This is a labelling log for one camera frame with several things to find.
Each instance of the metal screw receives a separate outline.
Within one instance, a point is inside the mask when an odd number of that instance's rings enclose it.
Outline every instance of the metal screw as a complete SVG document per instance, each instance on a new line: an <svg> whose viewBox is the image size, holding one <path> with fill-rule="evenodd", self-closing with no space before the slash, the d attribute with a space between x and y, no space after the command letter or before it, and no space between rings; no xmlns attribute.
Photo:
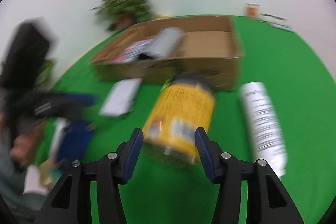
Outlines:
<svg viewBox="0 0 336 224"><path fill-rule="evenodd" d="M261 166L265 166L265 165L267 165L267 161L264 160L264 159L260 159L260 160L258 160L258 164L261 165Z"/></svg>
<svg viewBox="0 0 336 224"><path fill-rule="evenodd" d="M81 162L79 161L79 160L74 160L73 162L72 162L72 166L73 167L78 167L78 166L80 166L81 165Z"/></svg>
<svg viewBox="0 0 336 224"><path fill-rule="evenodd" d="M107 155L107 157L110 159L110 160L113 160L117 157L117 153L115 152L111 152Z"/></svg>
<svg viewBox="0 0 336 224"><path fill-rule="evenodd" d="M231 158L231 154L228 153L228 152L223 152L223 153L221 154L221 156L222 156L222 158L224 158L224 159L229 159L229 158Z"/></svg>

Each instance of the cardboard box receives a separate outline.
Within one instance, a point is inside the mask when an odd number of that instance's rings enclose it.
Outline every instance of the cardboard box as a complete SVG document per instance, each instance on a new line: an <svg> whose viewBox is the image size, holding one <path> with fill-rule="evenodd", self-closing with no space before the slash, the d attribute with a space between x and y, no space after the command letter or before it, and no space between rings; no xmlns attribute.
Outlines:
<svg viewBox="0 0 336 224"><path fill-rule="evenodd" d="M171 57L113 63L126 47L136 41L153 38L167 27L178 27L184 31L183 39ZM141 77L145 83L163 84L174 75L187 72L202 75L214 89L232 90L242 56L239 35L230 17L191 16L133 25L98 51L91 62L99 80Z"/></svg>

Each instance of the green table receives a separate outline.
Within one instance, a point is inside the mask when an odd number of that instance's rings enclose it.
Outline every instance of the green table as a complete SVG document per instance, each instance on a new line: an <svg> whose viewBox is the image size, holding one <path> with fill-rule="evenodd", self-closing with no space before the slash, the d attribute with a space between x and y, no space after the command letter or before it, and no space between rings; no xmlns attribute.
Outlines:
<svg viewBox="0 0 336 224"><path fill-rule="evenodd" d="M286 175L282 182L306 224L316 224L336 194L336 85L310 49L295 33L266 23L234 17L246 56L241 64L238 86L263 82L274 103L288 151ZM78 60L59 80L56 90L88 92L98 104L85 117L97 125L84 161L95 161L115 151L135 127L141 128L160 92L160 85L143 84L135 108L124 119L98 115L113 83L96 80L88 58L108 43L106 40ZM237 92L218 92L209 137L224 151L242 160L251 160L250 145ZM38 153L47 156L53 135L49 122ZM179 169L147 156L145 151L133 178L120 186L120 195L129 224L211 223L218 185L205 177L201 165ZM247 185L243 183L240 223L246 219ZM92 219L99 223L96 185L92 183Z"/></svg>

